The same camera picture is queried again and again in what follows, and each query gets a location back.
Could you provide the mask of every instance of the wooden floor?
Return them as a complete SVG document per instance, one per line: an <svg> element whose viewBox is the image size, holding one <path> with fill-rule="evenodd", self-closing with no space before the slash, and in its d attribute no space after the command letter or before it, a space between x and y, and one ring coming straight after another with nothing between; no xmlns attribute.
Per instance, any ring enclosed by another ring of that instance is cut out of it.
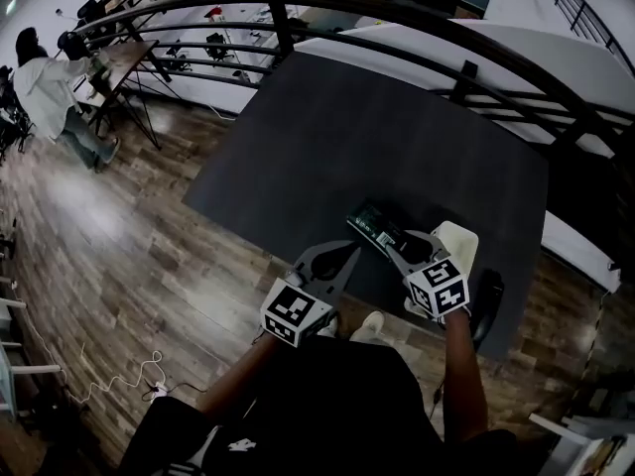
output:
<svg viewBox="0 0 635 476"><path fill-rule="evenodd" d="M91 381L107 383L117 374L136 380L155 350L163 354L168 386L208 387L249 346L258 307L286 266L181 203L230 122L166 103L150 110L161 152L119 122L122 148L99 175L47 140L31 140L24 155L11 150L0 168L0 227L18 218L18 254L5 273L19 281L17 293L81 398ZM562 416L594 340L587 380L632 368L632 299L628 292L605 299L596 337L600 292L541 256L513 350L503 362L480 362L491 426L528 443L544 439L528 415ZM369 310L348 298L341 330L354 329ZM417 376L429 411L443 378L444 341L395 317L383 336ZM145 375L151 382L161 377L152 365ZM144 384L131 390L116 383L88 402L85 422L112 465L148 407L145 391ZM174 395L193 404L197 393L179 388ZM442 413L439 407L433 416L440 433Z"/></svg>

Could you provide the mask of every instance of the curved handrail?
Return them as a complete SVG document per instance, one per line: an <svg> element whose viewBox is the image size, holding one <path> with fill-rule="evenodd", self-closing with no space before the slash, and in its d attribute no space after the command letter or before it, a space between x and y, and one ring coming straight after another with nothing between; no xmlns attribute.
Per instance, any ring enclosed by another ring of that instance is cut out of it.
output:
<svg viewBox="0 0 635 476"><path fill-rule="evenodd" d="M576 120L580 120L580 123L587 125L589 132L596 134L614 153L617 153L619 148L617 144L618 135L615 131L607 125L604 119L584 99L555 76L500 43L462 25L453 23L436 11L411 4L410 2L395 3L382 0L161 0L102 18L76 29L75 32L82 34L103 25L131 21L134 18L151 13L232 3L303 5L351 12L397 23L430 34L491 60L525 79L544 93L550 94L567 108Z"/></svg>

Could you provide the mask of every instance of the jeans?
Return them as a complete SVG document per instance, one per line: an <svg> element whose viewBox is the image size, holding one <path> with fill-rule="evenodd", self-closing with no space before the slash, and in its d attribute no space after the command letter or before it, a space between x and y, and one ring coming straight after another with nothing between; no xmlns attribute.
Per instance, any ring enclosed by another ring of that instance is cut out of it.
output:
<svg viewBox="0 0 635 476"><path fill-rule="evenodd" d="M90 170L94 167L97 157L108 163L115 153L115 143L101 141L73 107L66 112L66 122L60 137Z"/></svg>

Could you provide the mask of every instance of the person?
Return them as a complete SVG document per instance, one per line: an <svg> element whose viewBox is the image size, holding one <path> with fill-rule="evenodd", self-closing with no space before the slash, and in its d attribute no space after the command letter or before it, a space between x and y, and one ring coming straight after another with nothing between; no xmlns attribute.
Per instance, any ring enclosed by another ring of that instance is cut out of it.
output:
<svg viewBox="0 0 635 476"><path fill-rule="evenodd" d="M376 343L383 319L373 312L352 341L316 335L299 348L266 332L196 409L156 398L118 474L513 473L515 436L488 431L465 311L445 317L444 442L415 376Z"/></svg>
<svg viewBox="0 0 635 476"><path fill-rule="evenodd" d="M86 74L90 59L49 58L34 28L20 32L16 41L18 69L13 85L31 121L53 140L62 138L93 169L99 161L109 164L119 149L119 140L100 140L75 111L75 100L67 81Z"/></svg>

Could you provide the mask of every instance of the black hair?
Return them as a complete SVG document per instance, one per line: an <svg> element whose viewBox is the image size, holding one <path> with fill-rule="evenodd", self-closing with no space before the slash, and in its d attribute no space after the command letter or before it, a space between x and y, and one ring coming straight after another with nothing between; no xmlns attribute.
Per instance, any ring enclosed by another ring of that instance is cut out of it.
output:
<svg viewBox="0 0 635 476"><path fill-rule="evenodd" d="M18 66L22 66L32 59L47 57L47 51L38 44L38 34L33 27L25 28L16 40Z"/></svg>

